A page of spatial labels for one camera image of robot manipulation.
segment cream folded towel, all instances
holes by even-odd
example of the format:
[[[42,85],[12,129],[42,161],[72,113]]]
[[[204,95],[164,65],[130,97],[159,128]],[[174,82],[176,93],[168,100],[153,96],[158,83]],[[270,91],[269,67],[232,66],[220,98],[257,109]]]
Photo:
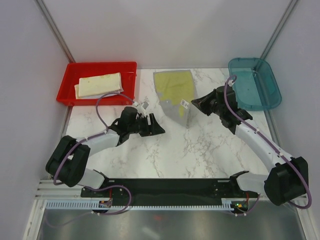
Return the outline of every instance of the cream folded towel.
[[[104,92],[103,94],[79,97],[79,84],[74,85],[74,91],[75,91],[75,99],[98,99],[98,98],[100,98],[102,95],[104,95],[104,94],[107,93],[107,92]],[[113,93],[122,93],[123,91],[124,91],[124,90],[121,88],[121,89],[118,90],[118,91],[112,91],[112,92],[113,92]],[[105,97],[107,98],[107,97],[111,97],[111,96],[114,96],[114,95],[117,95],[117,94],[110,94],[110,95],[105,96]]]
[[[97,96],[122,89],[120,73],[101,76],[82,77],[79,79],[78,97]]]

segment red tray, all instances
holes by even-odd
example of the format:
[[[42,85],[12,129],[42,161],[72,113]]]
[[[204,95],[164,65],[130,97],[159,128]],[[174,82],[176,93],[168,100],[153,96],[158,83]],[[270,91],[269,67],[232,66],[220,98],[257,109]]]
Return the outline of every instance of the red tray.
[[[121,84],[124,95],[135,98],[135,83],[137,63],[129,62],[81,62],[69,63],[66,66],[62,83],[56,100],[66,106],[96,105],[97,99],[76,99],[75,85],[79,78],[87,78],[105,74],[121,74]],[[115,95],[103,98],[99,105],[131,105],[124,96]]]

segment gray wall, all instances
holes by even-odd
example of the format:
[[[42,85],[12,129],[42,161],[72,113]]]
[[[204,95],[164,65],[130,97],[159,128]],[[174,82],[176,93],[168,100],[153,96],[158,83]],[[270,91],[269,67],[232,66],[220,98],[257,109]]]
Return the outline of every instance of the gray wall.
[[[260,56],[290,0],[43,0],[77,62],[226,67]]]
[[[302,0],[267,61],[282,94],[272,111],[285,150],[309,164],[312,211],[320,227],[320,1]]]
[[[33,0],[0,1],[0,239],[22,238],[64,120],[66,64]]]

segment black metal base plate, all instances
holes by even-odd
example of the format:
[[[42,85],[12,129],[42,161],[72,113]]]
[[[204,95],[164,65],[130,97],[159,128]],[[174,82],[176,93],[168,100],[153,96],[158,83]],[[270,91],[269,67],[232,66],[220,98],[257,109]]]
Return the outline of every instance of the black metal base plate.
[[[246,198],[245,191],[234,191],[229,178],[108,178],[102,188],[127,187],[132,194],[131,206],[219,206],[222,198]],[[129,195],[113,188],[112,205],[125,206]],[[258,196],[249,192],[250,198]],[[82,198],[109,198],[110,191],[82,189]]]

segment yellow fabric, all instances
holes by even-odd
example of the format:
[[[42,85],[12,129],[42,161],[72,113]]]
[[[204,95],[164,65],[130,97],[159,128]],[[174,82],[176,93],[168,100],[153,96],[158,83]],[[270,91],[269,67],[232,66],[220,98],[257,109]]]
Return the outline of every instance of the yellow fabric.
[[[185,109],[181,101],[185,100],[189,104],[195,99],[195,86],[192,73],[190,71],[157,72],[154,74],[155,89],[162,96],[160,101],[170,100],[172,105],[179,106],[179,116],[185,115]]]

